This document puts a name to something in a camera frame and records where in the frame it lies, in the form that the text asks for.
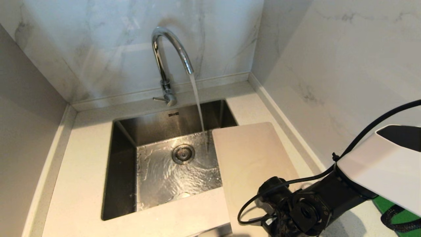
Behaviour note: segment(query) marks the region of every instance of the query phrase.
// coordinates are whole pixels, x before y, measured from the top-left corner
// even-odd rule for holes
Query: faucet
[[[173,90],[171,89],[170,85],[170,79],[167,78],[162,59],[161,54],[159,51],[159,44],[158,44],[158,38],[160,36],[164,36],[167,38],[171,44],[176,48],[177,53],[180,56],[181,61],[183,62],[184,68],[186,69],[186,72],[188,75],[193,74],[193,67],[192,63],[190,62],[189,56],[187,55],[186,50],[184,49],[183,45],[181,44],[180,40],[177,38],[177,36],[172,33],[169,29],[165,27],[156,27],[155,30],[152,32],[152,48],[155,53],[155,58],[157,60],[158,69],[161,73],[161,87],[162,92],[164,94],[163,98],[156,98],[154,97],[154,100],[161,100],[167,102],[167,106],[173,106],[177,103],[176,96],[173,94]]]

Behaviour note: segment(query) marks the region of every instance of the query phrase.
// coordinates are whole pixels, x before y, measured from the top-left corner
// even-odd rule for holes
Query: sink drain
[[[195,149],[190,145],[179,145],[173,150],[173,161],[177,164],[187,164],[195,157]]]

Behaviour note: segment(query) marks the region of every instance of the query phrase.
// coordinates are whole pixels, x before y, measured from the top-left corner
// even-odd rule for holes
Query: sink basin
[[[101,218],[222,186],[212,129],[237,126],[224,100],[115,121]]]

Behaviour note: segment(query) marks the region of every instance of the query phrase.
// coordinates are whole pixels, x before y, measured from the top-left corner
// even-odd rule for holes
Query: cutting board
[[[267,122],[228,127],[215,129],[212,134],[234,236],[267,237],[260,226],[239,225],[237,214],[269,178],[298,178],[273,125]],[[292,191],[299,187],[295,185],[290,186]],[[255,206],[250,204],[246,211]],[[254,208],[243,215],[242,220],[265,214],[262,209]]]

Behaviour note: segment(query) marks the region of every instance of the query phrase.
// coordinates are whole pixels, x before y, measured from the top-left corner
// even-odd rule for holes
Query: countertop
[[[299,177],[314,175],[248,82],[202,89],[199,97],[201,102],[225,99],[239,125],[271,122]],[[177,99],[172,108],[195,104],[192,92],[177,94]],[[142,100],[78,113],[51,198],[44,237],[186,237],[229,222],[223,187],[101,220],[113,120],[167,109],[165,103]],[[365,202],[345,213],[322,236],[396,235],[381,224],[372,202]]]

